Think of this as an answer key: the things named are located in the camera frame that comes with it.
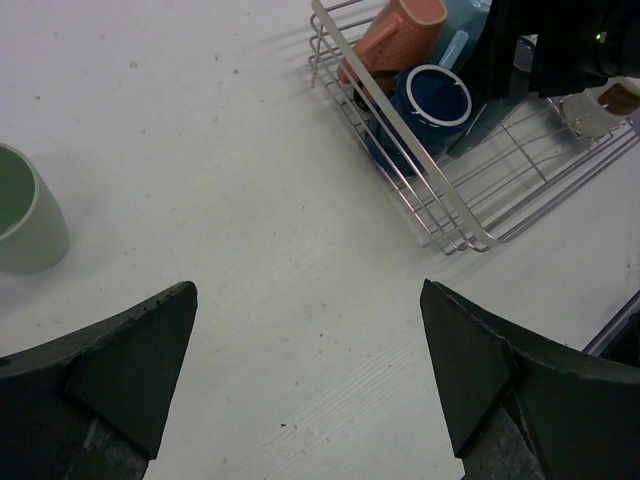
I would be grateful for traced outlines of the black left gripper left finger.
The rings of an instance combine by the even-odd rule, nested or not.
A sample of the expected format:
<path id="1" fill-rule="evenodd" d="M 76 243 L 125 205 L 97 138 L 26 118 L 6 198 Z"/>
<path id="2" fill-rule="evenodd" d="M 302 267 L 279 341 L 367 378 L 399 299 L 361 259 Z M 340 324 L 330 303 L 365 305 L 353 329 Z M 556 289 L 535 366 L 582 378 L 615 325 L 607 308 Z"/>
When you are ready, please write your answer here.
<path id="1" fill-rule="evenodd" d="M 183 281 L 2 357 L 2 478 L 143 478 L 159 453 L 196 311 L 196 286 Z"/>

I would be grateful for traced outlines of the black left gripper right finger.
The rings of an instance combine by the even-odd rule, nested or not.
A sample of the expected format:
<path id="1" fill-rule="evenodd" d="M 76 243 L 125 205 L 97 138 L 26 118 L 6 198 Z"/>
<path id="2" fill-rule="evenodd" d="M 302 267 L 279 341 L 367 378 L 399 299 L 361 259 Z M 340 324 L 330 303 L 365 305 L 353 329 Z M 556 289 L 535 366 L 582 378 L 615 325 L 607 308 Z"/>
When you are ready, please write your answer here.
<path id="1" fill-rule="evenodd" d="M 639 366 L 539 335 L 426 281 L 426 342 L 468 479 L 635 479 Z"/>

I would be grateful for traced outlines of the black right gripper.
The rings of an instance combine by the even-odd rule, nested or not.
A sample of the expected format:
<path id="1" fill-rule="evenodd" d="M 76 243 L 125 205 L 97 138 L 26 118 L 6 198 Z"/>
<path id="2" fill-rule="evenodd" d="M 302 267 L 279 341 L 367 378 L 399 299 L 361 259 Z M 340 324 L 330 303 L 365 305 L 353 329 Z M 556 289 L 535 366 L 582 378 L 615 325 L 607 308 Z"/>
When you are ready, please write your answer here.
<path id="1" fill-rule="evenodd" d="M 620 75 L 618 1 L 493 0 L 469 59 L 473 88 L 486 99 L 507 96 L 517 39 L 534 35 L 529 90 L 564 96 Z"/>

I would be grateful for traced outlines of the teal grey mug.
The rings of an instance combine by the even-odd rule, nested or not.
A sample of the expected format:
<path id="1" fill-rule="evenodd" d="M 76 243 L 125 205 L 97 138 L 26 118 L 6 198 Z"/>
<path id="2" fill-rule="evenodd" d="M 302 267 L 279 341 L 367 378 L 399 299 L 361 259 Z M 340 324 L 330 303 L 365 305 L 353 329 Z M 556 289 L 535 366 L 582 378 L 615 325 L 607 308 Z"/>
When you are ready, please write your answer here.
<path id="1" fill-rule="evenodd" d="M 459 158 L 473 150 L 517 110 L 528 95 L 528 75 L 516 73 L 511 76 L 509 94 L 506 98 L 486 100 L 477 95 L 470 127 L 448 148 L 447 154 Z"/>

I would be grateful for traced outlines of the dark blue mug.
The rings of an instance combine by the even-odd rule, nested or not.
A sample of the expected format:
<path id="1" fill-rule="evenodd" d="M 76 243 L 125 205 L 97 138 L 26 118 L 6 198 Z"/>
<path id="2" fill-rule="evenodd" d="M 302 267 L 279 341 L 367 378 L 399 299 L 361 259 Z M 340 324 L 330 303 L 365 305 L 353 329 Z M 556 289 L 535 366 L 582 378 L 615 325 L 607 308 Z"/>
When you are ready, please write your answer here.
<path id="1" fill-rule="evenodd" d="M 433 158 L 445 152 L 471 122 L 472 98 L 451 70 L 420 64 L 396 77 L 389 101 Z M 368 121 L 365 144 L 375 162 L 389 174 L 414 177 L 424 167 L 377 109 Z"/>

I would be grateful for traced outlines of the sage green cup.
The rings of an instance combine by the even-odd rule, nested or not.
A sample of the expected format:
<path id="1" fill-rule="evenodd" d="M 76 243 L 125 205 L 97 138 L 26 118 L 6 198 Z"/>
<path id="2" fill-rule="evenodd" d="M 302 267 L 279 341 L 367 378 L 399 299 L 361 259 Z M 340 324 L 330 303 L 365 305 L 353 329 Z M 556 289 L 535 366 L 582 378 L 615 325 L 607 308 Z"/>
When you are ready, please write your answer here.
<path id="1" fill-rule="evenodd" d="M 69 247 L 65 218 L 32 162 L 1 146 L 1 271 L 28 275 L 56 265 Z"/>

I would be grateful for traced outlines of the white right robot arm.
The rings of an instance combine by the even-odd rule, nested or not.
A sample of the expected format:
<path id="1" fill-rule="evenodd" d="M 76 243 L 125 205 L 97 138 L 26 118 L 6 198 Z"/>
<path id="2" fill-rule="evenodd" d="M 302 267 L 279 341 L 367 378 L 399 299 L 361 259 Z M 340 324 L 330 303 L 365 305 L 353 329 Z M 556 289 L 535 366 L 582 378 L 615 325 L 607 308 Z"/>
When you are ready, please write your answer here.
<path id="1" fill-rule="evenodd" d="M 541 98 L 639 76 L 639 3 L 635 0 L 494 1 L 465 83 L 493 100 L 507 96 L 517 40 L 537 37 L 529 90 Z"/>

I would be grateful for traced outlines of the light blue mug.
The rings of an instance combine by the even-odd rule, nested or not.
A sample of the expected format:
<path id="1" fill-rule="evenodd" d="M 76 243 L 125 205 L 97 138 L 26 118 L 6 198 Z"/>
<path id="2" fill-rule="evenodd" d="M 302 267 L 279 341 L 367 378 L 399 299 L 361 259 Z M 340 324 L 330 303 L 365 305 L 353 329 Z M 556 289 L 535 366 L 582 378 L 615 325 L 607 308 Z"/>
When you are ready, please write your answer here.
<path id="1" fill-rule="evenodd" d="M 491 0 L 446 0 L 447 18 L 428 62 L 458 73 L 483 32 Z"/>

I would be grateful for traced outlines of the pink mug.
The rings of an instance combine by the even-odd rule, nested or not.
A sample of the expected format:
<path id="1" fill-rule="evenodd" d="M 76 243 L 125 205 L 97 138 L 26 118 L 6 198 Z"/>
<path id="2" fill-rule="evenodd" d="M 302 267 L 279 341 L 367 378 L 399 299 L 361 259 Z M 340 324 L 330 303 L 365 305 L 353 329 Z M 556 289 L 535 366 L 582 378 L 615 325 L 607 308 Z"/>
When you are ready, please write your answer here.
<path id="1" fill-rule="evenodd" d="M 390 72 L 390 76 L 376 80 L 389 94 L 399 72 L 429 57 L 447 16 L 443 1 L 389 1 L 353 46 L 353 52 L 371 75 Z"/>

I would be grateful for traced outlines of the cream cup near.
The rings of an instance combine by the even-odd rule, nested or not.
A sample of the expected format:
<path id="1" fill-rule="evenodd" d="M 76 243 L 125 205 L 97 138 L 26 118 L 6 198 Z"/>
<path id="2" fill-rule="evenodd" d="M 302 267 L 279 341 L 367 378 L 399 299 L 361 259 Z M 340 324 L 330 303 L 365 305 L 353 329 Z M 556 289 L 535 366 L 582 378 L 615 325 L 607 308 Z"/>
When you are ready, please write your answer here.
<path id="1" fill-rule="evenodd" d="M 581 136 L 598 139 L 639 109 L 639 80 L 610 78 L 560 102 L 566 122 Z"/>

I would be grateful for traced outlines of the aluminium front rail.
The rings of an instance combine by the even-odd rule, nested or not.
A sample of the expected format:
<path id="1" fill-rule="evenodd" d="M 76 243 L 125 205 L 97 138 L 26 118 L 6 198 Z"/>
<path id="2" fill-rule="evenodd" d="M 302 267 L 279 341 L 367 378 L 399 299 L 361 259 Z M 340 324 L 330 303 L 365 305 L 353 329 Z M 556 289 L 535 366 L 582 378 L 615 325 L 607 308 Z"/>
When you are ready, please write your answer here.
<path id="1" fill-rule="evenodd" d="M 584 353 L 634 367 L 639 366 L 639 294 L 596 334 Z"/>

